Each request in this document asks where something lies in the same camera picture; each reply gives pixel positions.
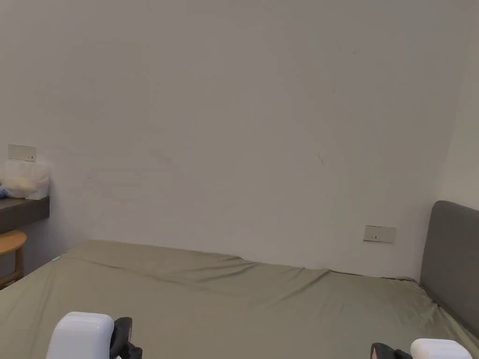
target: wall plate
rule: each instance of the wall plate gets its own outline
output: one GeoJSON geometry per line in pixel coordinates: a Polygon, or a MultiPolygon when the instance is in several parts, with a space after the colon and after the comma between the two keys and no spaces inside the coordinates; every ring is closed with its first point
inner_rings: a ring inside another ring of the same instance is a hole
{"type": "Polygon", "coordinates": [[[367,225],[364,231],[363,241],[394,243],[396,241],[396,228],[367,225]]]}
{"type": "Polygon", "coordinates": [[[36,161],[36,147],[8,145],[8,158],[19,159],[23,161],[36,161]]]}

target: desk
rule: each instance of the desk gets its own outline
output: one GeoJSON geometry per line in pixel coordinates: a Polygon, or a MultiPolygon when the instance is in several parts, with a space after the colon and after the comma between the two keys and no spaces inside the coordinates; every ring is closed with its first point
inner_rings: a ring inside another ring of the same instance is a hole
{"type": "Polygon", "coordinates": [[[49,216],[49,196],[38,201],[17,198],[0,199],[0,233],[19,229],[49,216]]]}

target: electrical outlet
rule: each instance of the electrical outlet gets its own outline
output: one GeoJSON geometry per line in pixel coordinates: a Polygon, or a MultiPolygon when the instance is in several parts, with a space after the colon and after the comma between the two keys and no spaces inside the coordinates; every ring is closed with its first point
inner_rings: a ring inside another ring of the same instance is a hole
{"type": "Polygon", "coordinates": [[[8,158],[23,161],[36,161],[36,147],[8,145],[8,158]]]}
{"type": "Polygon", "coordinates": [[[394,243],[396,241],[396,229],[393,227],[367,225],[364,231],[363,241],[394,243]]]}

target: blue cloth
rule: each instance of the blue cloth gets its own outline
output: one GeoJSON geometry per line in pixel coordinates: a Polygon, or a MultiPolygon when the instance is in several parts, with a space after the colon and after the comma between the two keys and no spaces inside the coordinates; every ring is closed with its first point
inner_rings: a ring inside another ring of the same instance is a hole
{"type": "Polygon", "coordinates": [[[0,198],[7,197],[7,190],[0,186],[0,198]]]}

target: wall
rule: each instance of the wall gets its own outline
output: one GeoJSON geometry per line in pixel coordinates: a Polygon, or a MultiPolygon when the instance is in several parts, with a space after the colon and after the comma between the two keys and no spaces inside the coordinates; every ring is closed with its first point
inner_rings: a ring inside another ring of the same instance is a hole
{"type": "Polygon", "coordinates": [[[439,198],[479,209],[479,6],[439,198]]]}
{"type": "Polygon", "coordinates": [[[0,160],[53,166],[30,269],[108,239],[418,277],[473,0],[0,3],[0,160]]]}

